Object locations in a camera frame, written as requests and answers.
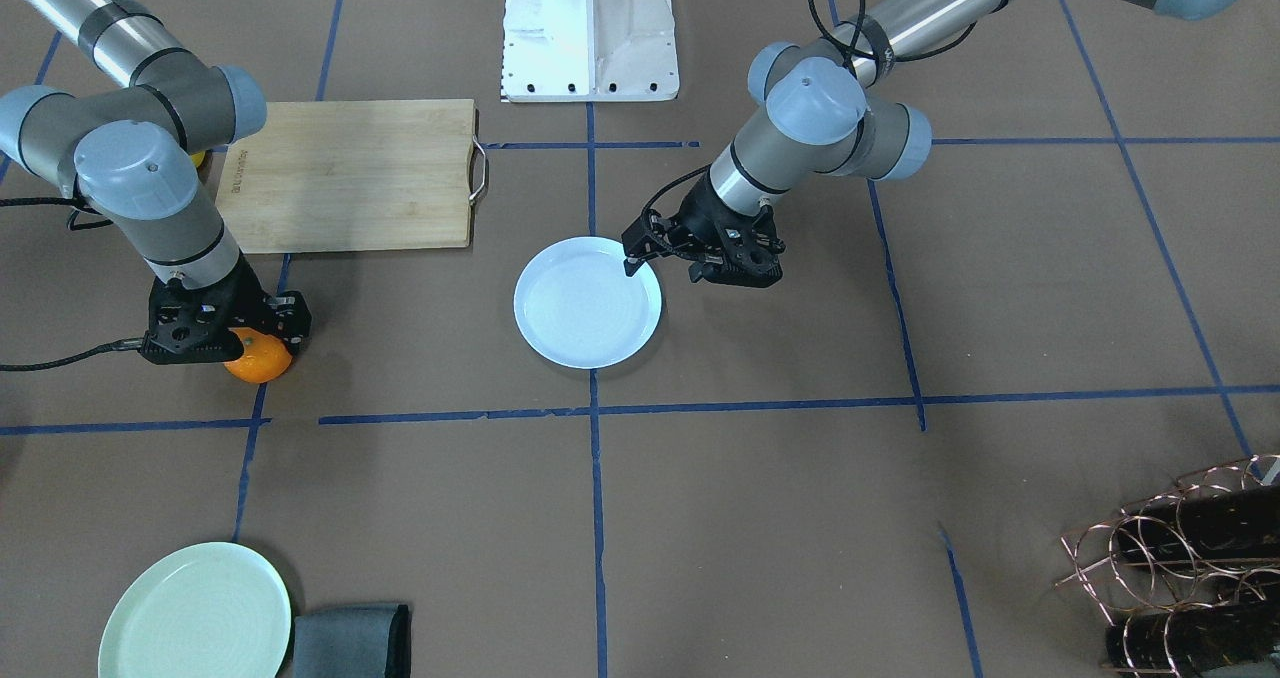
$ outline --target folded towel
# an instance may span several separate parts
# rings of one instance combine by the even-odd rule
[[[293,622],[294,678],[408,678],[408,606],[347,605]]]

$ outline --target white plastic base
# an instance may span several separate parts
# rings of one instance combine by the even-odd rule
[[[506,0],[502,99],[512,104],[672,100],[671,0]]]

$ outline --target cutting board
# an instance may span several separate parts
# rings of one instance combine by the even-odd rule
[[[269,104],[218,210],[244,253],[463,248],[475,122],[472,100]]]

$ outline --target metal handle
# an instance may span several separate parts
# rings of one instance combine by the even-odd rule
[[[489,154],[485,154],[484,146],[480,145],[479,137],[471,136],[471,145],[476,146],[476,150],[480,151],[480,160],[481,160],[480,185],[472,187],[471,196],[467,197],[468,203],[471,203],[472,207],[475,207],[476,201],[483,198],[485,192],[489,191]]]

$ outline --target white plate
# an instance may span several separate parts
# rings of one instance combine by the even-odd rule
[[[111,611],[99,678],[273,678],[292,623],[279,573],[236,542],[201,542],[146,569]]]
[[[604,368],[640,351],[658,327],[662,290],[644,264],[622,271],[617,240],[581,235],[535,255],[516,281],[516,326],[544,358]]]

